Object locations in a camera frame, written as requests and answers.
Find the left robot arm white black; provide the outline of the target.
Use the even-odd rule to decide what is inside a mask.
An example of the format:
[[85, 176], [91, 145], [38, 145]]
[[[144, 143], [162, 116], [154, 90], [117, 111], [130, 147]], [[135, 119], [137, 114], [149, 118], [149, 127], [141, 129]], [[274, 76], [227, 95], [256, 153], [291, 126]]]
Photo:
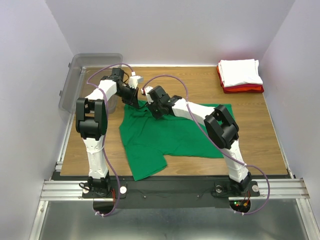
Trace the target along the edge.
[[98, 84], [89, 77], [87, 84], [94, 87], [86, 97], [79, 97], [75, 104], [75, 128], [80, 134], [87, 152], [89, 172], [86, 183], [80, 183], [84, 194], [105, 198], [114, 194], [105, 157], [105, 137], [108, 127], [108, 101], [118, 96], [122, 101], [138, 108], [138, 84], [142, 77], [134, 70], [124, 80], [125, 71], [111, 66], [111, 75], [104, 76]]

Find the green t-shirt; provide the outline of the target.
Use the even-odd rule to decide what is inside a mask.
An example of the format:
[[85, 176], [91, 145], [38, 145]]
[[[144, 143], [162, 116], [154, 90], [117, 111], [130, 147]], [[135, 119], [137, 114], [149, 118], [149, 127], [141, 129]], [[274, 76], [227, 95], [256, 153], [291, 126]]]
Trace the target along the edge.
[[189, 119], [164, 115], [155, 119], [139, 101], [140, 109], [124, 106], [119, 132], [135, 181], [150, 177], [167, 167], [166, 155], [219, 159], [223, 155], [204, 136], [204, 126]]

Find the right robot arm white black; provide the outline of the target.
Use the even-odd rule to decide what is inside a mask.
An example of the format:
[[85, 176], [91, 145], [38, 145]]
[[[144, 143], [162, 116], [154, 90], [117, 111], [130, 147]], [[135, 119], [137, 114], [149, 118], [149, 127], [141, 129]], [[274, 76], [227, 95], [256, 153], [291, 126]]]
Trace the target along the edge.
[[171, 115], [193, 120], [222, 153], [228, 167], [232, 194], [239, 196], [249, 190], [252, 175], [241, 154], [239, 126], [225, 105], [209, 107], [189, 102], [178, 95], [170, 97], [161, 86], [147, 86], [141, 93], [156, 119]]

